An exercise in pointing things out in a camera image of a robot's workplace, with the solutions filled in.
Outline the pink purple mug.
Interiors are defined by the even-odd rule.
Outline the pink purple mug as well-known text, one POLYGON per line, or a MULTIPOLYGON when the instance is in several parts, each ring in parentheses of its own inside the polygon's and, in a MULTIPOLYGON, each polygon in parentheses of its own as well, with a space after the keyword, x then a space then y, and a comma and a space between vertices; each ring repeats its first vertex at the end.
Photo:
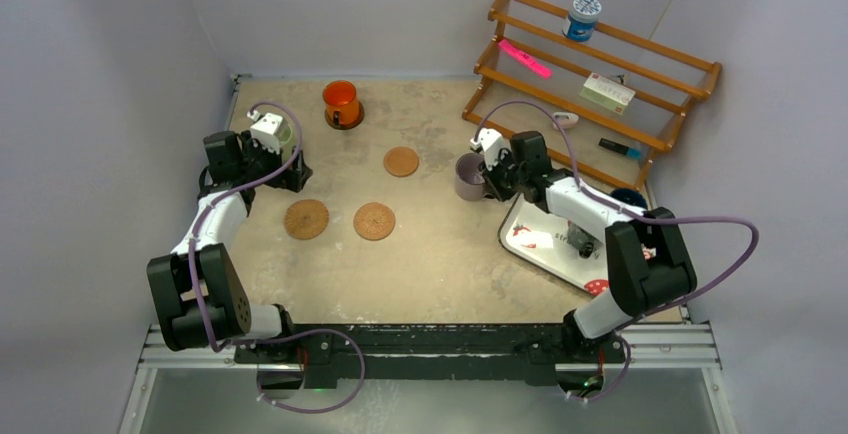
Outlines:
POLYGON ((476 153, 466 153, 455 163, 454 190, 465 201, 479 201, 486 196, 486 181, 480 166, 484 158, 476 153))

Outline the woven rattan coaster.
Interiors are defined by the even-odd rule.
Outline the woven rattan coaster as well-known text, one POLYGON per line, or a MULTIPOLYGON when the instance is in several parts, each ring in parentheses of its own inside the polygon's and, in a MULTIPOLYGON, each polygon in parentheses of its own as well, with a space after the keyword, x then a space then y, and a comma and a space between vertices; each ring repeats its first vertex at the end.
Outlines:
POLYGON ((362 205, 354 214, 353 228, 357 235, 369 241, 388 237, 396 226, 396 217, 391 208, 379 202, 362 205))
POLYGON ((290 237, 297 240, 313 239, 328 226, 329 210, 319 200, 300 200, 288 207, 283 224, 290 237))

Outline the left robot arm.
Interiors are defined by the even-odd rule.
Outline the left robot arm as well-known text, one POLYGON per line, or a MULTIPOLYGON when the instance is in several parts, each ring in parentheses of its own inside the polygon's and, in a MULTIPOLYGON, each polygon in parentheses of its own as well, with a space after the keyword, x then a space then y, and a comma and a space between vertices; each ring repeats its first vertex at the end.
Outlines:
POLYGON ((313 171, 304 159, 302 127, 281 104, 247 113, 250 126, 203 140, 197 212, 184 237, 151 259, 147 279, 165 345, 172 351, 259 344, 272 362, 297 353, 290 315, 278 304, 252 304, 229 253, 261 186, 298 193, 313 171))

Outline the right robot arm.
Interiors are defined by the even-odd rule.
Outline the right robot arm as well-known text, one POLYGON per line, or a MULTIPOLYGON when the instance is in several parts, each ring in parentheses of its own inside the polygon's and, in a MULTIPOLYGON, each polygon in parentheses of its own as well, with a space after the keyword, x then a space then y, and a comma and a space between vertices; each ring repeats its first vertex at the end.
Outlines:
POLYGON ((554 168, 536 131, 505 139, 482 128, 470 146, 482 157, 487 194, 513 203, 501 245, 593 297, 564 317, 561 346, 569 358, 588 359, 626 322, 695 290, 671 211, 628 204, 554 168))

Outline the dark brown wooden coaster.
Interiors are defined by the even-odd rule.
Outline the dark brown wooden coaster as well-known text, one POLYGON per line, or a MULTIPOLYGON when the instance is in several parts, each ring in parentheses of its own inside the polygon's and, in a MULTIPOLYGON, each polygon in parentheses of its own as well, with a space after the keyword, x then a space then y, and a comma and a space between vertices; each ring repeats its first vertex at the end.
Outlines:
POLYGON ((330 112, 328 110, 324 111, 325 121, 327 122, 327 124, 331 128, 336 129, 336 130, 353 129, 353 128, 359 126, 362 123, 362 121, 364 120, 364 117, 365 117, 364 111, 360 110, 357 117, 353 121, 351 121, 349 123, 343 123, 341 121, 339 111, 333 111, 333 112, 330 112))

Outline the light green mug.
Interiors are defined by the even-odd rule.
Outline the light green mug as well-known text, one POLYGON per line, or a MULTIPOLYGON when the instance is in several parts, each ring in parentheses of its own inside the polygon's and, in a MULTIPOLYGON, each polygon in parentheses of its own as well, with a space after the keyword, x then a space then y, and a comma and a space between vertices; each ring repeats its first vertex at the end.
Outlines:
POLYGON ((276 137, 279 144, 279 153, 290 156, 298 141, 298 135, 292 123, 283 118, 276 131, 276 137))

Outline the orange mug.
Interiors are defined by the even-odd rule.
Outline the orange mug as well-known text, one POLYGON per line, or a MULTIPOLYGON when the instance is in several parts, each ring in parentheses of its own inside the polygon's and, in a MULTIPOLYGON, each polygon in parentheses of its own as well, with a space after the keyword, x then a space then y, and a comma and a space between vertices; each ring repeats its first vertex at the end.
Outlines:
POLYGON ((360 110, 364 111, 358 99, 356 87, 349 81, 337 80, 327 84, 322 92, 324 111, 339 111, 343 123, 353 121, 360 110))

